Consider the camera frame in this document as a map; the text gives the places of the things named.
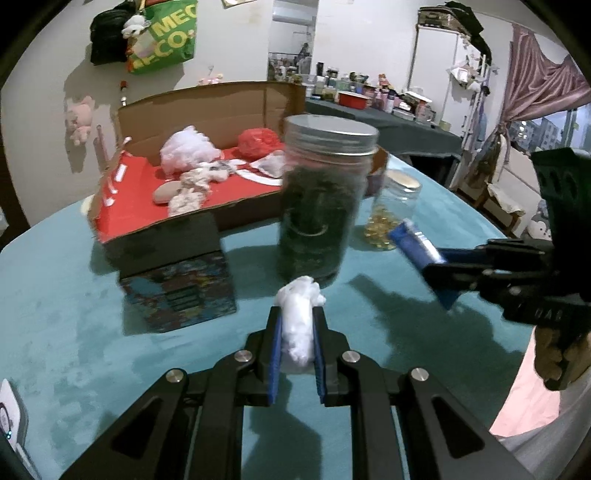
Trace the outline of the person's right hand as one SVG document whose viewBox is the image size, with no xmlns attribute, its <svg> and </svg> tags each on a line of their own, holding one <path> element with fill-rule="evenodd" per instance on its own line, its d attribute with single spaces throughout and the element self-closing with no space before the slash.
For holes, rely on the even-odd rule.
<svg viewBox="0 0 591 480">
<path fill-rule="evenodd" d="M 590 369 L 590 333 L 566 346 L 565 332 L 536 327 L 534 367 L 545 387 L 563 391 Z"/>
</svg>

